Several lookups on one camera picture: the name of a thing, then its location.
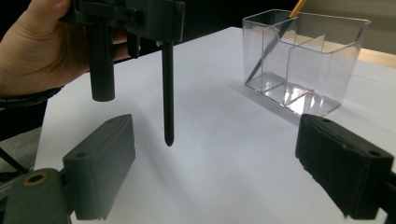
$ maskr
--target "transparent pen holder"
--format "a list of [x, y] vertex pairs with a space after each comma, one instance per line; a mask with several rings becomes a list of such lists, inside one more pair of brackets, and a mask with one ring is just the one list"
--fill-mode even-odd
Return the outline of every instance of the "transparent pen holder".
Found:
[[367, 20], [273, 9], [243, 19], [245, 83], [298, 115], [342, 103]]

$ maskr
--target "black plastic object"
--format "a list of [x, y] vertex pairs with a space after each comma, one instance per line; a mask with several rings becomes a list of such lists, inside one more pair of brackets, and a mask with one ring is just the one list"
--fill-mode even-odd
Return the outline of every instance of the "black plastic object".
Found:
[[173, 48], [169, 46], [182, 40], [184, 11], [183, 2], [172, 0], [73, 0], [62, 18], [87, 29], [92, 98], [99, 102], [115, 98], [114, 28], [127, 32], [128, 53], [133, 58], [139, 56], [140, 37], [163, 43], [163, 113], [168, 146], [174, 141], [173, 58], [169, 58]]
[[53, 224], [106, 218], [134, 161], [131, 115], [110, 119], [64, 156], [61, 172], [42, 169], [13, 183], [0, 223]]
[[387, 151], [329, 119], [302, 115], [295, 153], [345, 216], [374, 219], [382, 207], [395, 217], [396, 178]]

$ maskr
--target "black wristband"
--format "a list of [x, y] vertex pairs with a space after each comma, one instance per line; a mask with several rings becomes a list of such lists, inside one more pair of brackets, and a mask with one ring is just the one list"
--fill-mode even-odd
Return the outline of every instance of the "black wristband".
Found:
[[29, 95], [0, 99], [0, 107], [7, 109], [7, 108], [17, 108], [17, 107], [24, 107], [29, 105], [36, 105], [48, 100], [56, 93], [58, 93], [61, 89], [62, 87], [50, 89], [47, 91], [41, 91]]

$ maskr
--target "white surface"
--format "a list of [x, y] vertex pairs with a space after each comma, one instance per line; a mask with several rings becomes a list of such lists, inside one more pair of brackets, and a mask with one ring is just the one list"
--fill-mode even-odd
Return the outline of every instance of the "white surface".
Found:
[[[163, 140], [160, 52], [117, 64], [109, 103], [92, 100], [81, 77], [49, 101], [35, 168], [61, 169], [104, 121], [131, 113], [136, 160], [100, 223], [383, 223], [382, 211], [374, 221], [343, 217], [294, 156], [298, 118], [244, 86], [242, 55], [237, 28], [175, 47], [172, 147]], [[395, 86], [395, 70], [358, 62], [328, 118], [396, 154]]]

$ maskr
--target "hand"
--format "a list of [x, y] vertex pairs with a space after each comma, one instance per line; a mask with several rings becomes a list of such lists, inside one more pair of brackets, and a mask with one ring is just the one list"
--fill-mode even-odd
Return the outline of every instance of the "hand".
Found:
[[[71, 0], [32, 0], [0, 42], [0, 97], [62, 87], [89, 70], [85, 30], [59, 21]], [[128, 58], [114, 34], [115, 60]]]

